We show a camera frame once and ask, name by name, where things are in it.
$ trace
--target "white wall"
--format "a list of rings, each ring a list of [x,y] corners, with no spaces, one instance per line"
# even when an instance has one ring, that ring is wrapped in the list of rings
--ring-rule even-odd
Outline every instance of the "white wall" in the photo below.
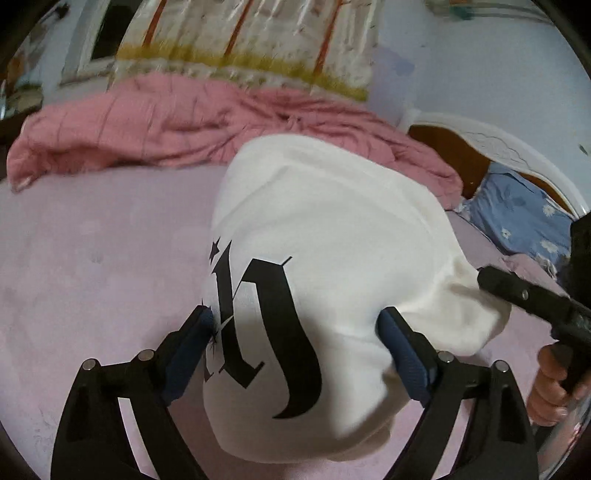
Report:
[[[414,104],[436,25],[423,1],[384,0],[368,107],[394,125]]]
[[[106,78],[95,79],[78,85],[59,86],[61,71],[66,62],[66,55],[82,10],[87,2],[96,1],[68,0],[70,12],[65,18],[55,23],[44,40],[45,50],[36,67],[28,75],[28,80],[43,85],[45,105],[106,90],[108,82]]]
[[[500,18],[437,19],[416,96],[423,111],[496,125],[545,155],[591,203],[591,81],[558,29]]]

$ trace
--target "orange stripe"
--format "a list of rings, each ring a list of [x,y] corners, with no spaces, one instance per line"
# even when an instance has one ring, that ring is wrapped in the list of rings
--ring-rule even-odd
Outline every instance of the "orange stripe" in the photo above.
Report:
[[[232,32],[232,36],[230,37],[230,41],[228,42],[228,46],[226,47],[226,51],[223,53],[224,57],[227,57],[232,52],[232,49],[234,48],[234,45],[236,44],[236,39],[238,38],[238,34],[240,33],[240,29],[242,28],[242,24],[246,20],[246,16],[248,15],[248,11],[251,9],[251,6],[253,3],[254,3],[254,0],[248,0],[248,3],[244,7],[244,10],[242,11],[242,15],[240,15],[240,19],[238,20],[238,23],[236,24],[236,28]]]
[[[335,29],[336,25],[336,19],[339,16],[339,10],[342,6],[343,0],[335,0],[335,10],[333,11],[333,16],[330,19],[329,27],[326,31],[326,35],[324,35],[324,41],[322,42],[320,53],[316,59],[316,65],[314,66],[314,77],[318,76],[322,72],[322,68],[324,68],[324,61],[326,60],[326,54],[329,50],[330,39],[332,38],[333,30]]]
[[[152,17],[152,21],[150,22],[150,26],[146,31],[146,36],[144,37],[144,43],[142,46],[148,47],[152,43],[152,39],[154,38],[154,32],[156,32],[156,26],[160,21],[160,17],[162,17],[162,11],[164,10],[164,6],[166,5],[167,0],[160,0],[160,4],[156,9],[156,13]]]

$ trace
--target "finger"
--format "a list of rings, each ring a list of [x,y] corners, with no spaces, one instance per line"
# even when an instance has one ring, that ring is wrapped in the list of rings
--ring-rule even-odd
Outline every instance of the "finger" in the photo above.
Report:
[[[546,377],[541,370],[538,370],[535,377],[533,390],[538,392],[546,402],[556,407],[563,407],[570,400],[566,390],[556,380]]]
[[[539,425],[540,427],[553,427],[554,425],[556,425],[555,421],[548,421],[540,417],[538,413],[529,406],[527,408],[527,414],[529,415],[530,420],[534,422],[536,425]]]
[[[591,371],[588,371],[583,376],[583,379],[577,384],[574,389],[573,397],[577,400],[586,397],[591,391]]]
[[[527,407],[528,411],[550,423],[560,421],[568,415],[566,408],[549,404],[540,396],[537,390],[532,390],[527,401]]]
[[[546,377],[560,382],[567,376],[565,367],[560,365],[552,353],[552,345],[546,345],[540,349],[538,353],[538,363],[540,364],[540,370],[542,370]]]

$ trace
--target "star print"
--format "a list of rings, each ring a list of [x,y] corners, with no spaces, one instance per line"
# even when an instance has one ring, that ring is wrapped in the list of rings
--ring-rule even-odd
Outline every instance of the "star print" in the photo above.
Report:
[[[213,259],[216,258],[216,255],[218,253],[220,253],[219,248],[217,247],[217,244],[220,242],[220,239],[217,239],[217,242],[212,243],[212,251],[209,254],[209,264],[211,265],[213,262]]]

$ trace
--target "metal screw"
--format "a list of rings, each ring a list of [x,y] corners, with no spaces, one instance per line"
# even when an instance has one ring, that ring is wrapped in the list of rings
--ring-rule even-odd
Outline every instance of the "metal screw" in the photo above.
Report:
[[[497,360],[495,362],[495,367],[497,370],[500,370],[503,373],[507,373],[509,371],[509,364],[504,360]]]
[[[96,367],[96,360],[94,358],[89,358],[88,360],[84,360],[82,363],[82,370],[92,370]]]
[[[154,358],[154,351],[150,349],[142,350],[138,353],[138,359],[140,362],[147,362],[148,360],[152,360]]]
[[[441,351],[437,354],[437,356],[439,357],[439,360],[441,360],[442,362],[445,362],[447,364],[450,364],[454,361],[454,359],[456,357],[453,356],[453,353],[450,352],[446,352],[446,351]]]

